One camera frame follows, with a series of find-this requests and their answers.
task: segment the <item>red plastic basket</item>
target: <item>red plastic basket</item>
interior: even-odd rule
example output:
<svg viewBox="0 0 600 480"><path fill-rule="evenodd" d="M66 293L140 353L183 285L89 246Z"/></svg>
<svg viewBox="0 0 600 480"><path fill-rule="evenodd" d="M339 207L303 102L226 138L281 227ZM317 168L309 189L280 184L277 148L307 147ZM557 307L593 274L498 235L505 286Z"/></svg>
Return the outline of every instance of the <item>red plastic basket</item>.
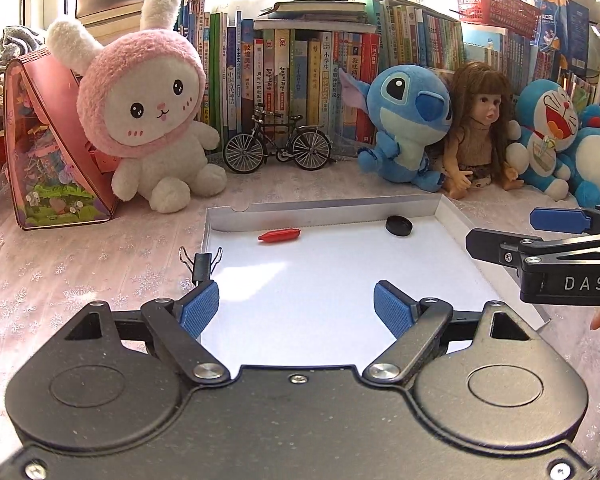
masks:
<svg viewBox="0 0 600 480"><path fill-rule="evenodd" d="M504 27L533 39L540 12L522 0L458 0L460 21Z"/></svg>

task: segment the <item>white tray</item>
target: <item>white tray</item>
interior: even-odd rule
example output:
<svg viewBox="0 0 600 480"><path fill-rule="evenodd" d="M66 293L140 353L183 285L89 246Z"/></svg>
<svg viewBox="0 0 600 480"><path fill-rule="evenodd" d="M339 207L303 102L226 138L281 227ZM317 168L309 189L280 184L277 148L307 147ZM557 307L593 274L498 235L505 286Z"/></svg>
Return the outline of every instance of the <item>white tray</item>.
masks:
<svg viewBox="0 0 600 480"><path fill-rule="evenodd" d="M411 235L387 232L390 215L409 218ZM301 229L298 239L258 241L268 230L289 227ZM547 318L520 301L512 275L466 252L464 237L473 227L440 194L256 204L243 212L210 208L202 251L216 254L222 247L212 275L220 307L201 342L232 376L241 365L356 365L362 371L395 341L374 311L380 280L456 310L505 301L539 329Z"/></svg>

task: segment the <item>pink fuzzy hood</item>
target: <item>pink fuzzy hood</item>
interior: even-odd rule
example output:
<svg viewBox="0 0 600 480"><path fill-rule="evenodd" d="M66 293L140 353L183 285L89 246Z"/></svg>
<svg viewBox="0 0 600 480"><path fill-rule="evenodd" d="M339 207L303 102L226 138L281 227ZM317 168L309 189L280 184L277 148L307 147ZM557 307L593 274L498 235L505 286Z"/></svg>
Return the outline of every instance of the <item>pink fuzzy hood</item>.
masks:
<svg viewBox="0 0 600 480"><path fill-rule="evenodd" d="M141 146L121 144L109 135L104 121L104 107L109 91L126 72L142 62L161 56L182 59L198 72L198 100L187 120L159 139ZM172 30L142 30L119 38L95 57L80 82L78 115L87 138L101 152L123 158L137 158L153 153L182 136L200 110L204 89L205 72L200 56L186 38Z"/></svg>

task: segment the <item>red crayon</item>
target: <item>red crayon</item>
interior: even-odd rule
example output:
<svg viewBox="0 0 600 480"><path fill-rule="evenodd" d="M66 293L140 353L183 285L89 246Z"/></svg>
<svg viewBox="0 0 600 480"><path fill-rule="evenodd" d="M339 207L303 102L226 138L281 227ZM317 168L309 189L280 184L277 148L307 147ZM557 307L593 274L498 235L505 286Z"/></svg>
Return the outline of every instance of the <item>red crayon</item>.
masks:
<svg viewBox="0 0 600 480"><path fill-rule="evenodd" d="M260 235L258 240L267 244L275 242L286 242L287 240L295 240L300 236L300 229L278 229L277 231L269 231Z"/></svg>

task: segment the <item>silver bolt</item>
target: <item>silver bolt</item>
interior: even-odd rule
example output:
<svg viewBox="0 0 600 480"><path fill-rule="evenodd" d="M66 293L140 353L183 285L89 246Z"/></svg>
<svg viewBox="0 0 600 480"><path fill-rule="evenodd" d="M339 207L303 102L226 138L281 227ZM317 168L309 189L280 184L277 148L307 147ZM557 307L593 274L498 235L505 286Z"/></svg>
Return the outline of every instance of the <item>silver bolt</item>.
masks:
<svg viewBox="0 0 600 480"><path fill-rule="evenodd" d="M560 462L551 468L549 476L551 480L567 480L571 476L571 466L565 462Z"/></svg>
<svg viewBox="0 0 600 480"><path fill-rule="evenodd" d="M42 464L38 462L30 462L24 468L24 474L30 480L45 480L46 469Z"/></svg>
<svg viewBox="0 0 600 480"><path fill-rule="evenodd" d="M289 377L289 381L291 381L293 384L304 384L306 382L308 382L309 377L307 377L306 375L292 375L291 377Z"/></svg>
<svg viewBox="0 0 600 480"><path fill-rule="evenodd" d="M387 363L373 364L368 368L369 375L380 381L391 381L400 375L400 368Z"/></svg>
<svg viewBox="0 0 600 480"><path fill-rule="evenodd" d="M193 369L193 374L199 379L217 379L224 374L224 368L216 363L202 363Z"/></svg>

